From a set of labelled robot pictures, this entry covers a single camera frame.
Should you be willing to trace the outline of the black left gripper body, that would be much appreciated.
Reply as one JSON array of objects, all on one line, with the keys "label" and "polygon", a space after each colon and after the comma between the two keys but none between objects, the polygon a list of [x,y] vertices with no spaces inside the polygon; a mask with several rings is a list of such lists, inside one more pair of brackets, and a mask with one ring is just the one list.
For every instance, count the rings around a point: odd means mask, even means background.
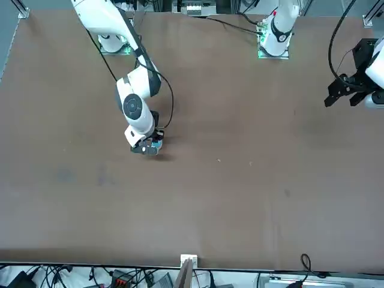
[{"label": "black left gripper body", "polygon": [[366,69],[373,57],[374,48],[378,42],[377,38],[363,38],[352,49],[356,72],[352,76],[344,77],[348,87],[352,90],[373,90],[378,88],[366,74]]}]

